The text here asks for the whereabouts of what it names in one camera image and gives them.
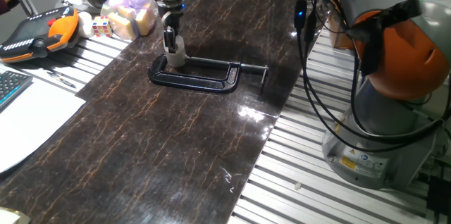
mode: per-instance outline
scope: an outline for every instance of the cable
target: cable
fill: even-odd
[[[333,33],[333,34],[342,34],[342,33],[344,33],[344,31],[336,32],[336,31],[333,31],[333,30],[331,30],[330,28],[328,28],[328,27],[326,26],[326,24],[323,22],[323,20],[321,19],[321,17],[319,16],[318,12],[316,11],[315,13],[316,13],[316,17],[318,17],[319,22],[320,22],[320,23],[323,25],[323,27],[325,27],[329,32],[331,32],[331,33]]]
[[[316,22],[316,14],[313,15],[313,18],[312,18],[312,19]],[[414,142],[420,140],[422,136],[427,135],[428,133],[430,133],[430,132],[436,130],[437,128],[439,128],[439,127],[443,124],[444,120],[448,119],[449,116],[450,116],[450,114],[447,114],[446,116],[443,117],[443,119],[435,120],[435,121],[434,121],[433,123],[431,123],[430,125],[427,125],[427,126],[425,126],[425,127],[423,127],[423,128],[420,128],[420,129],[418,129],[418,130],[416,130],[416,131],[414,131],[414,132],[407,133],[407,134],[403,134],[403,135],[373,135],[373,134],[370,134],[370,133],[368,133],[368,134],[366,134],[366,135],[363,135],[363,134],[358,133],[358,132],[356,132],[355,130],[353,130],[353,129],[347,127],[345,124],[343,124],[339,119],[337,119],[337,118],[336,118],[336,117],[328,110],[328,108],[322,103],[322,101],[319,99],[318,95],[317,95],[316,92],[314,91],[313,87],[311,86],[311,83],[310,83],[310,81],[309,81],[309,78],[308,78],[308,76],[307,76],[307,73],[304,74],[304,82],[305,82],[305,84],[306,84],[305,87],[307,87],[306,90],[308,91],[308,88],[310,89],[311,93],[314,95],[315,99],[318,101],[318,103],[320,104],[320,106],[324,109],[324,111],[325,111],[325,112],[326,112],[326,113],[327,113],[327,114],[328,114],[328,115],[329,115],[336,123],[338,123],[339,125],[341,125],[341,126],[342,126],[343,128],[345,128],[346,130],[350,131],[351,133],[355,134],[356,136],[362,137],[362,138],[364,138],[364,139],[368,139],[368,140],[375,141],[375,142],[380,142],[380,143],[385,143],[385,144],[402,144],[402,146],[399,145],[399,146],[396,146],[396,148],[400,148],[400,147],[403,147],[403,146],[405,147],[405,146],[407,146],[408,144],[411,144],[411,143],[414,143]]]
[[[300,45],[301,44],[301,39],[300,38],[301,38],[300,37],[300,33],[298,32],[297,33],[298,49],[302,49],[302,46]],[[309,51],[309,44],[306,45],[305,53],[308,53],[308,51]],[[307,69],[307,64],[304,63],[304,62],[301,62],[301,64],[302,64],[302,74],[304,76],[304,89],[305,89],[305,92],[307,94],[307,98],[309,99],[309,102],[311,104],[311,107],[315,111],[315,114],[318,116],[319,120],[324,124],[324,126],[326,126],[327,130],[330,133],[332,133],[332,135],[334,137],[336,137],[338,140],[340,140],[343,144],[347,145],[348,147],[352,147],[353,149],[359,150],[359,151],[370,151],[372,153],[381,153],[381,152],[386,152],[386,151],[393,151],[393,150],[400,149],[402,147],[406,147],[407,145],[409,145],[409,144],[401,144],[401,145],[398,145],[396,147],[390,147],[390,148],[386,148],[386,149],[363,149],[361,147],[357,147],[357,146],[355,146],[353,144],[350,144],[347,141],[345,141],[332,128],[329,127],[327,122],[324,120],[323,116],[318,112],[318,109],[316,108],[315,103],[311,99],[311,96],[310,96],[310,93],[309,93],[309,89],[308,89],[308,86],[307,86],[307,82],[305,80],[305,78],[307,77],[307,70],[306,70]]]

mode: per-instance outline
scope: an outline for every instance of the white paper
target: white paper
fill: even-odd
[[[14,224],[20,218],[19,215],[0,209],[0,224]]]
[[[12,69],[0,65],[0,73],[5,70]],[[84,102],[66,90],[34,78],[0,113],[0,173],[38,149]]]

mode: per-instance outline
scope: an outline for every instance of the warning label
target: warning label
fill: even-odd
[[[345,147],[340,162],[361,175],[380,178],[387,166],[388,158],[375,157],[363,151]]]

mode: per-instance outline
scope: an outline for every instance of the pen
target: pen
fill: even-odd
[[[73,87],[73,88],[77,88],[74,84],[72,84],[72,83],[70,83],[69,81],[67,81],[67,80],[64,80],[64,79],[62,79],[61,77],[59,77],[59,75],[58,74],[56,74],[56,73],[54,73],[54,72],[47,72],[49,75],[50,75],[50,77],[52,77],[53,79],[55,79],[55,80],[58,80],[59,82],[62,82],[63,84],[65,84],[65,85],[68,85],[69,87]]]

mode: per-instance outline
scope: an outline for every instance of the white cylinder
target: white cylinder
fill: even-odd
[[[186,64],[186,52],[185,43],[181,36],[175,37],[175,44],[177,44],[177,51],[175,53],[170,53],[166,47],[165,50],[168,65],[177,68]]]

